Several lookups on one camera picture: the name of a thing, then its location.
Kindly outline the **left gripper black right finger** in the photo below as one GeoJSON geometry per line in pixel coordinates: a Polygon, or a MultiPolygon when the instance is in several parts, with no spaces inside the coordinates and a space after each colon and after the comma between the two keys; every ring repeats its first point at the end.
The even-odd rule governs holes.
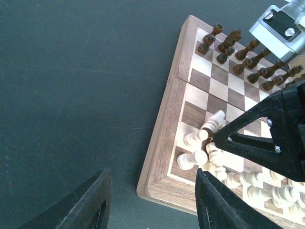
{"type": "Polygon", "coordinates": [[[241,200],[215,176],[197,170],[195,200],[201,229],[279,229],[280,226],[241,200]]]}

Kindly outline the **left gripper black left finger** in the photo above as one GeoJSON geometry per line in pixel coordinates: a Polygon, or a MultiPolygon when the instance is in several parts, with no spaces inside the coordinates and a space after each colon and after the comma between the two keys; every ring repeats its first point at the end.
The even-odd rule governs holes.
{"type": "Polygon", "coordinates": [[[96,172],[64,199],[20,229],[106,229],[112,199],[109,168],[96,172]]]}

